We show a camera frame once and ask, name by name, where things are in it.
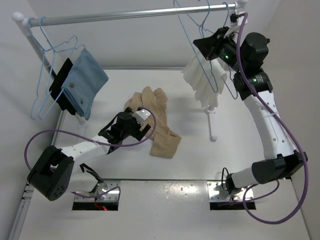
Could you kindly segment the beige t shirt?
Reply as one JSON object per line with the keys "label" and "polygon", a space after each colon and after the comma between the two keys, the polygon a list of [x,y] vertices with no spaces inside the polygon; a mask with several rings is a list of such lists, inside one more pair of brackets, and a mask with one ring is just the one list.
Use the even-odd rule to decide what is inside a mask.
{"label": "beige t shirt", "polygon": [[124,104],[124,108],[130,107],[136,111],[139,107],[149,109],[155,116],[156,121],[149,117],[147,124],[155,127],[155,132],[150,137],[153,145],[150,155],[158,158],[171,159],[176,154],[181,142],[181,137],[173,132],[167,123],[167,101],[168,98],[162,88],[152,90],[146,86],[142,92],[135,92]]}

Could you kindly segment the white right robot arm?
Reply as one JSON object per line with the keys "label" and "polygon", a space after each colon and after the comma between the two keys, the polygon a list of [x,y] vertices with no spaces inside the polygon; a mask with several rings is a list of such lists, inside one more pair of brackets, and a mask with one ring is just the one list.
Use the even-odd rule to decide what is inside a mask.
{"label": "white right robot arm", "polygon": [[249,109],[262,142],[264,160],[227,175],[224,184],[226,190],[235,193],[244,187],[291,177],[303,166],[303,158],[307,155],[298,152],[276,120],[278,113],[273,86],[262,69],[264,59],[269,53],[270,39],[261,33],[251,32],[239,48],[244,74],[250,86],[264,101],[261,103],[241,76],[236,56],[237,44],[233,36],[225,36],[228,30],[228,27],[221,27],[210,37],[195,39],[193,44],[206,60],[219,58],[235,71],[234,87]]}

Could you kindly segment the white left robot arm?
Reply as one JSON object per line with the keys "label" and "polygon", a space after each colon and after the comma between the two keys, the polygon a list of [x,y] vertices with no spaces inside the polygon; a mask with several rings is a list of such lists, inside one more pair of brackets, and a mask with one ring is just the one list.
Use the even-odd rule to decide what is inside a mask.
{"label": "white left robot arm", "polygon": [[65,192],[84,199],[101,199],[118,187],[106,188],[104,179],[86,165],[86,161],[144,143],[156,130],[156,126],[149,125],[147,120],[155,118],[147,108],[133,111],[127,107],[93,138],[75,134],[82,142],[60,148],[50,145],[34,166],[25,163],[29,168],[27,182],[49,201],[57,200]]}

